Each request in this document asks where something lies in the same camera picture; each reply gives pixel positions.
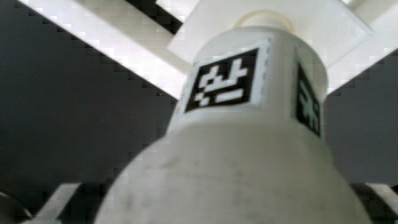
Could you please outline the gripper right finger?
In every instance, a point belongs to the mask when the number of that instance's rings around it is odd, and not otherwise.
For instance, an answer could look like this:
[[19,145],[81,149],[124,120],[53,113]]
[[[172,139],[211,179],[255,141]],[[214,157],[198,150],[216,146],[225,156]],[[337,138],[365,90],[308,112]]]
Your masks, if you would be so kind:
[[398,224],[398,190],[380,183],[353,183],[353,192],[371,219],[371,224]]

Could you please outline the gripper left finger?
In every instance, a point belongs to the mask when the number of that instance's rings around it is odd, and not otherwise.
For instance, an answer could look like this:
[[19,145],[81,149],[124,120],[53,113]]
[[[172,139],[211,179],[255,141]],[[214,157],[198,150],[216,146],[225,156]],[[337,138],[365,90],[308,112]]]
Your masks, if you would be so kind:
[[108,187],[104,183],[61,183],[37,211],[0,191],[0,224],[93,224]]

